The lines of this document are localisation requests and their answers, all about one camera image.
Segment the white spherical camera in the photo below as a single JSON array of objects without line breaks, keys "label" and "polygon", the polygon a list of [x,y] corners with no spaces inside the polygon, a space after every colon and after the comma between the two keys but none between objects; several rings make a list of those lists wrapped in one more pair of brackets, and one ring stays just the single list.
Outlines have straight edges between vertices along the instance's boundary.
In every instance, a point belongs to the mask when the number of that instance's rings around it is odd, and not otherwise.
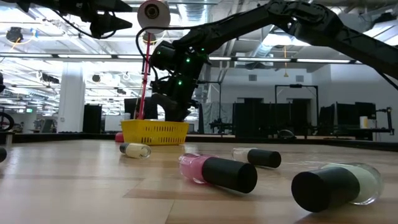
[{"label": "white spherical camera", "polygon": [[[142,3],[137,13],[138,23],[142,28],[156,26],[168,27],[170,25],[170,9],[166,1],[147,0]],[[161,29],[147,29],[148,33],[158,34]]]}]

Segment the yellow basket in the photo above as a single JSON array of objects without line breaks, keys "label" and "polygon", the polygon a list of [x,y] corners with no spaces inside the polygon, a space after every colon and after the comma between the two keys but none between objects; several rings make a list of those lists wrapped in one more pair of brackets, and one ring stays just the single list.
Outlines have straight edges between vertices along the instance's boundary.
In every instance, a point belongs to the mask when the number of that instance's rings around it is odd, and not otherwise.
[{"label": "yellow basket", "polygon": [[184,144],[189,124],[169,121],[122,121],[124,142],[146,145]]}]

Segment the nail polish bottle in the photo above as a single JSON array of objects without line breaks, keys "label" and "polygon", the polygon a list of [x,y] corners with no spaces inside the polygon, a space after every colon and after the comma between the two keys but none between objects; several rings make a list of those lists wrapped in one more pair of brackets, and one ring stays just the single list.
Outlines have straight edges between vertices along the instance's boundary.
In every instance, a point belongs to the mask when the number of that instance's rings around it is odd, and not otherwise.
[{"label": "nail polish bottle", "polygon": [[186,153],[180,156],[180,172],[198,184],[213,184],[242,193],[257,184],[257,170],[252,164],[211,155]]},{"label": "nail polish bottle", "polygon": [[232,158],[236,161],[248,162],[255,166],[271,168],[279,167],[282,161],[279,152],[257,148],[235,148],[232,150]]},{"label": "nail polish bottle", "polygon": [[5,161],[7,158],[7,151],[5,148],[0,147],[0,162]]},{"label": "nail polish bottle", "polygon": [[121,153],[135,159],[147,159],[150,156],[150,147],[144,144],[123,143],[119,146]]},{"label": "nail polish bottle", "polygon": [[321,212],[345,203],[367,205],[383,191],[380,173],[362,163],[328,164],[301,172],[292,181],[295,201],[309,212]]}]

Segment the pillar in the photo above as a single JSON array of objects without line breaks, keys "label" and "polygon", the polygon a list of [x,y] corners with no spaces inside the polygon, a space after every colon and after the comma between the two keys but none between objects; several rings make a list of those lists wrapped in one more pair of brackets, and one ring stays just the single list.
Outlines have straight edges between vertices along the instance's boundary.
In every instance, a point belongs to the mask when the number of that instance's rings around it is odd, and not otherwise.
[{"label": "pillar", "polygon": [[37,108],[36,107],[27,107],[26,112],[23,115],[23,119],[21,122],[24,123],[24,128],[22,132],[24,134],[27,133],[33,133],[32,130],[35,129],[35,121],[37,119]]},{"label": "pillar", "polygon": [[58,133],[83,131],[86,84],[82,66],[82,63],[63,63]]}]

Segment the machine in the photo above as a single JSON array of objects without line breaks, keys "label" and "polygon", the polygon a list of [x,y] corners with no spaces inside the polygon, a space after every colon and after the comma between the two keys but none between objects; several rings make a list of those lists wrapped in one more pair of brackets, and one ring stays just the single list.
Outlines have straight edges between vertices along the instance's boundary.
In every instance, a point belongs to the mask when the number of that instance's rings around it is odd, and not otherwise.
[{"label": "machine", "polygon": [[[385,74],[398,79],[398,49],[346,27],[330,9],[303,1],[271,0],[251,11],[241,12],[217,22],[190,27],[190,32],[171,43],[161,42],[150,64],[171,73],[151,83],[152,98],[165,109],[166,121],[183,121],[195,106],[191,97],[208,54],[225,42],[273,24],[298,40],[333,48],[374,68],[396,89]],[[183,29],[184,27],[146,27],[146,29]]]}]

